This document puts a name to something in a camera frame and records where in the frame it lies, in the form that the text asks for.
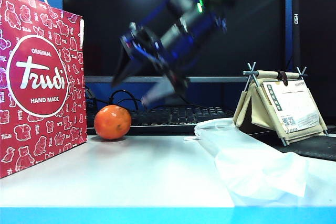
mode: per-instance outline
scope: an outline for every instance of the white plastic bag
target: white plastic bag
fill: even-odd
[[[263,205],[284,194],[305,195],[306,160],[295,153],[283,154],[241,132],[232,118],[199,123],[195,135],[214,156],[235,203]]]

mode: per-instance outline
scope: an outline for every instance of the red shopping bag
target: red shopping bag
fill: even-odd
[[[80,20],[0,0],[0,177],[86,141]]]

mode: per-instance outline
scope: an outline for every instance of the desk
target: desk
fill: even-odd
[[[306,196],[288,206],[336,206],[336,162],[307,158]],[[231,207],[214,165],[184,136],[87,143],[0,179],[0,206]]]

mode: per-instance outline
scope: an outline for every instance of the robotic arm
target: robotic arm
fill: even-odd
[[[121,58],[112,86],[152,64],[163,79],[142,98],[143,104],[170,94],[182,94],[188,85],[183,62],[192,58],[216,29],[226,31],[225,9],[238,0],[165,0],[176,22],[159,38],[145,25],[130,24],[121,36]]]

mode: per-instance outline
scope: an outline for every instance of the keyboard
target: keyboard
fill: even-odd
[[[233,116],[224,112],[221,107],[206,109],[198,106],[162,107],[129,112],[132,116],[132,124],[128,135],[194,134],[194,127],[199,122]],[[88,134],[96,134],[93,120],[94,114],[88,113]]]

